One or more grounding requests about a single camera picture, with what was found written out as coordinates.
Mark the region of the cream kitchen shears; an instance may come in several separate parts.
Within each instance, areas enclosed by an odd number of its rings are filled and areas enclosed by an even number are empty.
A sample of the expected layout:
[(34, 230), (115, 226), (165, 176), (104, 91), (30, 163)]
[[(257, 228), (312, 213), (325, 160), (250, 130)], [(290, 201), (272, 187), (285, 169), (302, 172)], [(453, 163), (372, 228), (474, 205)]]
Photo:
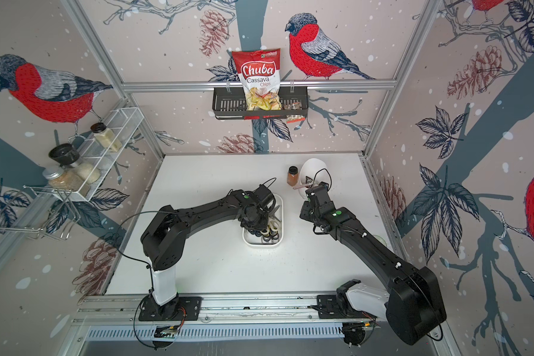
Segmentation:
[(280, 240), (282, 222), (277, 217), (280, 208), (281, 206), (275, 206), (268, 216), (268, 237), (265, 239), (267, 243), (275, 244)]

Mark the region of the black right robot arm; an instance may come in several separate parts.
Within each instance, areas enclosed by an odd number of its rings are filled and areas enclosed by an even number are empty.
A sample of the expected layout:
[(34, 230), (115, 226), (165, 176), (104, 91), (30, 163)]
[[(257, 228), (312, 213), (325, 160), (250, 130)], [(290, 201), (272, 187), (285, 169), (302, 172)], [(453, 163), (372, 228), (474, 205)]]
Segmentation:
[(384, 285), (385, 318), (406, 344), (413, 345), (446, 320), (438, 279), (427, 267), (416, 268), (379, 242), (345, 207), (337, 208), (322, 183), (306, 190), (300, 218), (314, 224), (353, 251)]

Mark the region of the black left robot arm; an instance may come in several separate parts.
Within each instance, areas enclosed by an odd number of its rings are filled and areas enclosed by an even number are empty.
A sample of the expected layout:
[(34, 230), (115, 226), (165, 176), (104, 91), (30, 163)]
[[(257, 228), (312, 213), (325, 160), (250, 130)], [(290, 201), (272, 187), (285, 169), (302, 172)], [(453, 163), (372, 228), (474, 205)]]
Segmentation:
[(227, 195), (194, 208), (163, 206), (154, 216), (140, 241), (151, 266), (151, 299), (158, 307), (174, 305), (179, 297), (175, 265), (191, 235), (219, 223), (237, 220), (246, 231), (256, 233), (268, 227), (275, 196), (261, 184), (253, 191), (231, 190)]

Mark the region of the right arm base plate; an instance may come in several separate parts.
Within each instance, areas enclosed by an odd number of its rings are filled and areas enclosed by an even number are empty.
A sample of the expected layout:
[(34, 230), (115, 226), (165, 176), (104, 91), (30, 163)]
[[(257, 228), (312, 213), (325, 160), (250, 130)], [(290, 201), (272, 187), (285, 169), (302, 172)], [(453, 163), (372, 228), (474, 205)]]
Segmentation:
[(310, 308), (318, 313), (320, 319), (369, 319), (376, 320), (376, 316), (365, 311), (356, 311), (350, 306), (343, 306), (338, 302), (337, 295), (318, 295), (316, 304)]

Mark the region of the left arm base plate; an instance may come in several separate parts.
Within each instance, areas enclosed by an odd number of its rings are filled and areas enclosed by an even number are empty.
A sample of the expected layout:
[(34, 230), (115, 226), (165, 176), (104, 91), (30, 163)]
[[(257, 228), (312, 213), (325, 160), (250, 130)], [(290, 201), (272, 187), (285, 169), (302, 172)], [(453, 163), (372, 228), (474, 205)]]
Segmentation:
[(176, 296), (160, 306), (152, 295), (145, 297), (140, 304), (139, 320), (142, 322), (196, 321), (200, 314), (203, 298)]

